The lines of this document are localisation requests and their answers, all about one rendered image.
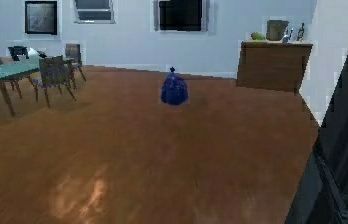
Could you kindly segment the grey framed box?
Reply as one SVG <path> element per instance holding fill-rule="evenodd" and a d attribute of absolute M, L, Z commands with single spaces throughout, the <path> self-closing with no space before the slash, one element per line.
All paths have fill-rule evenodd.
<path fill-rule="evenodd" d="M 268 20 L 266 39 L 279 41 L 283 36 L 289 22 L 285 20 Z"/>

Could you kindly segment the blue tied garbage bag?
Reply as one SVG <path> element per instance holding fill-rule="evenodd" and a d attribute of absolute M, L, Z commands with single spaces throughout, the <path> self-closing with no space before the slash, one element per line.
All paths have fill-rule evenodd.
<path fill-rule="evenodd" d="M 188 100 L 188 90 L 185 80 L 180 77 L 175 68 L 171 67 L 161 87 L 161 101 L 169 105 L 180 105 Z"/>

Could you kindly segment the dark glass bottle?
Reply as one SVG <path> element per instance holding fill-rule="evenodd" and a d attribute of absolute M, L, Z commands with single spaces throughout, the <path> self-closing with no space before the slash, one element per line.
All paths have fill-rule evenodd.
<path fill-rule="evenodd" d="M 305 32 L 305 23 L 301 23 L 301 27 L 298 30 L 296 41 L 302 41 Z"/>

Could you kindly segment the brown wooden counter cabinet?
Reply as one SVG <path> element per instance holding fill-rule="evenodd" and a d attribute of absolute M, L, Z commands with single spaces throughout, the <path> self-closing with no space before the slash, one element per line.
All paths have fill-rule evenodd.
<path fill-rule="evenodd" d="M 236 85 L 297 93 L 311 49 L 305 43 L 243 41 Z"/>

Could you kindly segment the white framed window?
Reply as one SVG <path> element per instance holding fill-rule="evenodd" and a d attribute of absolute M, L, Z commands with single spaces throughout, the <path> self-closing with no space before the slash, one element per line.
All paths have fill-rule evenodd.
<path fill-rule="evenodd" d="M 114 23 L 112 0 L 74 0 L 77 23 Z"/>

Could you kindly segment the silver sink faucet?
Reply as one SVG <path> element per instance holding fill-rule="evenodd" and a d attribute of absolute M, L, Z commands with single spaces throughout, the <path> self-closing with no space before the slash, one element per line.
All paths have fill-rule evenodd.
<path fill-rule="evenodd" d="M 291 28 L 290 31 L 286 30 L 285 35 L 283 36 L 283 38 L 281 39 L 282 43 L 288 43 L 289 40 L 291 39 L 292 33 L 293 33 L 293 28 Z"/>

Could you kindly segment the black framed wall picture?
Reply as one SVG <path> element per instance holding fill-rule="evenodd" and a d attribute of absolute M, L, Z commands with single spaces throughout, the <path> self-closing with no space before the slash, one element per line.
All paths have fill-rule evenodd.
<path fill-rule="evenodd" d="M 25 33 L 56 35 L 58 14 L 56 1 L 25 2 Z"/>

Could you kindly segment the black fridge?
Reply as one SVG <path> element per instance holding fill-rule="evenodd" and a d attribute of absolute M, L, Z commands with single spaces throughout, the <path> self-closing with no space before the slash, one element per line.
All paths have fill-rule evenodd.
<path fill-rule="evenodd" d="M 348 54 L 284 224 L 348 224 Z"/>

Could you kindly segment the dark wooden dining chair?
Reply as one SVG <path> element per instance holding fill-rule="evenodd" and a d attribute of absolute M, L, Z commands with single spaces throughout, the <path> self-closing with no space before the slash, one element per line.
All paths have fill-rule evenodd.
<path fill-rule="evenodd" d="M 29 58 L 28 51 L 25 46 L 11 46 L 8 48 L 11 58 L 14 61 L 19 61 L 20 56 L 24 56 L 26 59 Z"/>
<path fill-rule="evenodd" d="M 70 79 L 73 84 L 73 88 L 76 89 L 76 79 L 75 71 L 78 70 L 81 74 L 83 80 L 86 80 L 86 77 L 82 71 L 82 57 L 81 57 L 81 48 L 79 44 L 67 43 L 65 45 L 65 62 L 70 70 Z"/>
<path fill-rule="evenodd" d="M 38 89 L 42 89 L 46 104 L 50 106 L 48 89 L 56 87 L 59 92 L 62 92 L 62 86 L 67 89 L 72 99 L 75 100 L 70 84 L 70 68 L 62 55 L 40 59 L 39 72 L 39 77 L 31 78 L 35 100 L 38 100 Z"/>

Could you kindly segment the teal top dining table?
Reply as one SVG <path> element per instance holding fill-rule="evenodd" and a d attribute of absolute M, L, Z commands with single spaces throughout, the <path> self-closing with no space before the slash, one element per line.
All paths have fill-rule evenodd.
<path fill-rule="evenodd" d="M 9 112 L 15 116 L 15 111 L 11 102 L 11 98 L 5 86 L 6 81 L 17 81 L 29 77 L 32 73 L 38 72 L 40 69 L 39 63 L 27 60 L 14 61 L 7 64 L 0 65 L 0 91 L 2 93 L 4 102 L 8 106 Z"/>

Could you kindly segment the dark framed wall television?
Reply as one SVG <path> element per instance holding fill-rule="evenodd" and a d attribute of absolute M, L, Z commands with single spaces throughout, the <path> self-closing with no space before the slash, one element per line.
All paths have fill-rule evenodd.
<path fill-rule="evenodd" d="M 155 0 L 156 31 L 206 32 L 208 0 Z"/>

